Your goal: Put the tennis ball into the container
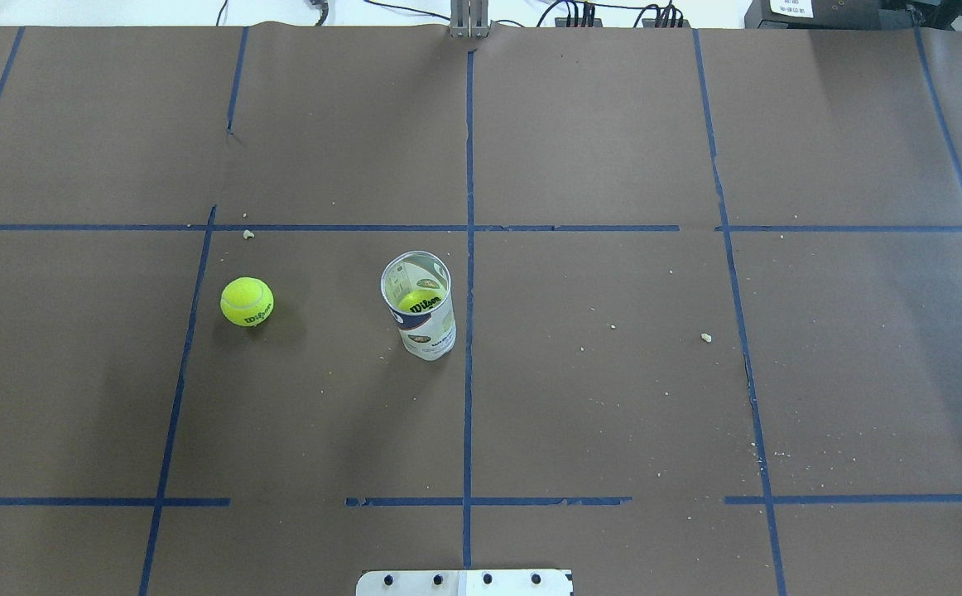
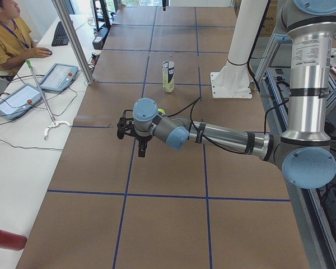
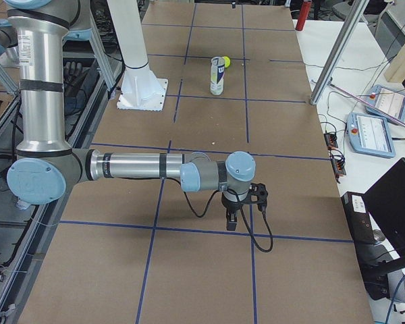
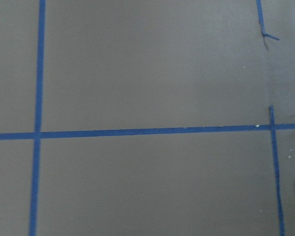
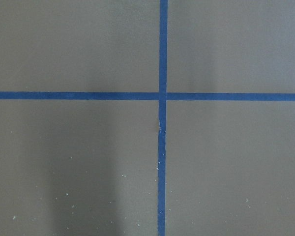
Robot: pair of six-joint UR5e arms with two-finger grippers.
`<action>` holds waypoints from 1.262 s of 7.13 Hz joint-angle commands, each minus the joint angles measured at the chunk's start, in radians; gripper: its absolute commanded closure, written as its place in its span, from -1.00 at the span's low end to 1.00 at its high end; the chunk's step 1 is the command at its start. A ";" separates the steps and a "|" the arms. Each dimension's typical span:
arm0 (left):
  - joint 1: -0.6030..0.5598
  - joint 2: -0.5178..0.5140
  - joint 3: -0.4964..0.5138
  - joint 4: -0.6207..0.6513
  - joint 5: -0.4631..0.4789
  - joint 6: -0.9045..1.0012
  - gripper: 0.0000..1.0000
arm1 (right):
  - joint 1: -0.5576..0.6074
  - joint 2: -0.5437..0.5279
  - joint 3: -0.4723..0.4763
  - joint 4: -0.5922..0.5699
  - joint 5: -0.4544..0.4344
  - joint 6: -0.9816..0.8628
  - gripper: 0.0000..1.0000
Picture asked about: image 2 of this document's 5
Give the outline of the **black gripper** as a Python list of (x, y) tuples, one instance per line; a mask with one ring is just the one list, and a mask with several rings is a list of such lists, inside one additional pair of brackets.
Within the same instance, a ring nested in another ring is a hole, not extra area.
[(134, 127), (136, 138), (139, 141), (138, 143), (138, 156), (145, 157), (147, 142), (152, 139), (152, 135), (149, 131), (141, 131), (138, 128)]

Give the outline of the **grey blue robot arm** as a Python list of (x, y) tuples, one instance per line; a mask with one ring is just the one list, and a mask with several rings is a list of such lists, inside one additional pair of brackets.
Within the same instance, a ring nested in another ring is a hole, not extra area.
[(139, 156), (145, 155), (152, 137), (176, 150), (192, 140), (258, 156), (280, 168), (287, 181), (303, 189), (331, 182), (336, 175), (336, 160), (329, 151), (330, 137), (324, 124), (336, 1), (282, 1), (276, 27), (292, 42), (288, 126), (281, 135), (170, 118), (158, 110), (154, 100), (142, 98), (133, 107)]

